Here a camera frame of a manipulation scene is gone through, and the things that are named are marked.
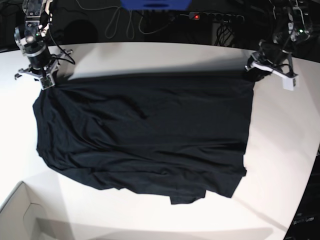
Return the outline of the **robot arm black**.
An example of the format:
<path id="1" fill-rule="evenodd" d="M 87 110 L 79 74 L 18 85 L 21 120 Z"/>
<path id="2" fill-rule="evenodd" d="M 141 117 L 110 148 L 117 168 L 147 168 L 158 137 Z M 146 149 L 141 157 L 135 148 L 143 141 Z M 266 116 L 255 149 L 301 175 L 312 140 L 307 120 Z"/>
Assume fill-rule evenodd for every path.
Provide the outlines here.
<path id="1" fill-rule="evenodd" d="M 14 30 L 15 43 L 29 60 L 28 68 L 19 69 L 14 77 L 31 76 L 43 90 L 56 85 L 54 74 L 59 69 L 59 61 L 76 63 L 71 57 L 73 51 L 61 48 L 53 39 L 50 30 L 52 3 L 52 0 L 24 0 L 24 24 Z"/>
<path id="2" fill-rule="evenodd" d="M 258 82 L 269 75 L 282 79 L 282 87 L 293 91 L 298 85 L 294 72 L 293 53 L 298 44 L 307 41 L 313 32 L 306 0 L 272 0 L 275 28 L 269 40 L 261 40 L 245 65 L 244 78 Z"/>

